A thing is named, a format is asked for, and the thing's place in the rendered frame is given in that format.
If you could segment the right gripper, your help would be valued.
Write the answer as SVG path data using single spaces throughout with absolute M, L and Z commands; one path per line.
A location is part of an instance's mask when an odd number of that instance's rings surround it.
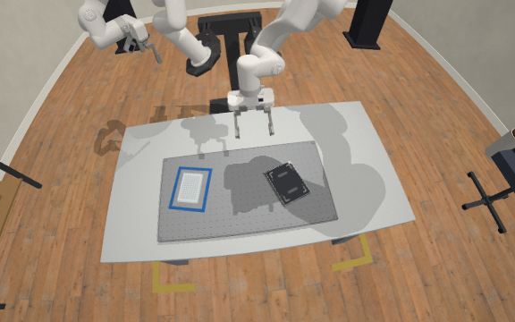
M 147 33 L 144 23 L 136 18 L 131 17 L 128 14 L 123 15 L 122 18 L 125 20 L 132 37 L 136 39 L 136 42 L 140 49 L 140 52 L 143 53 L 146 51 L 145 48 L 150 49 L 152 47 L 157 62 L 159 64 L 161 64 L 162 63 L 161 57 L 160 57 L 159 53 L 156 51 L 154 44 L 152 44 L 152 43 L 148 44 L 148 41 L 147 41 L 148 33 Z M 144 44 L 144 46 L 143 46 L 143 44 Z

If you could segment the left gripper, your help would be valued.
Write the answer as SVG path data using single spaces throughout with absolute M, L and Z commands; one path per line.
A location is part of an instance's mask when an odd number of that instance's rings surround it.
M 274 135 L 274 126 L 271 117 L 271 107 L 274 106 L 274 92 L 271 88 L 261 89 L 258 98 L 263 98 L 263 102 L 259 102 L 259 106 L 247 106 L 245 103 L 245 97 L 240 93 L 239 90 L 229 91 L 227 93 L 227 102 L 230 111 L 233 111 L 234 114 L 234 125 L 235 125 L 235 138 L 240 138 L 240 129 L 237 124 L 237 116 L 241 115 L 241 112 L 248 112 L 250 109 L 264 110 L 264 114 L 268 113 L 269 123 L 269 133 L 270 136 Z

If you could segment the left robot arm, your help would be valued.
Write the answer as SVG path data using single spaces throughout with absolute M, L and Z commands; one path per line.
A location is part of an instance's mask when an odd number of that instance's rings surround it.
M 328 20 L 335 19 L 347 2 L 348 0 L 283 2 L 275 20 L 257 35 L 250 55 L 243 55 L 237 60 L 239 88 L 245 97 L 246 107 L 259 106 L 258 102 L 264 101 L 263 98 L 258 98 L 259 92 L 265 87 L 265 84 L 260 83 L 260 78 L 275 76 L 284 70 L 285 62 L 277 52 L 289 35 L 310 32 L 324 17 Z

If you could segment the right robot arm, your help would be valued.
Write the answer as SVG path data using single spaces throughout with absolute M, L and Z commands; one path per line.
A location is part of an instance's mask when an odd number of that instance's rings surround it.
M 107 23 L 103 14 L 109 0 L 85 0 L 78 10 L 80 27 L 89 33 L 89 37 L 97 49 L 103 50 L 119 40 L 126 38 L 123 49 L 132 53 L 136 43 L 125 20 L 119 16 Z M 165 10 L 156 13 L 153 17 L 153 26 L 157 32 L 168 38 L 190 60 L 194 67 L 204 64 L 211 55 L 209 47 L 203 47 L 186 28 L 187 13 L 185 0 L 152 0 L 157 7 Z M 176 31 L 176 32 L 175 32 Z

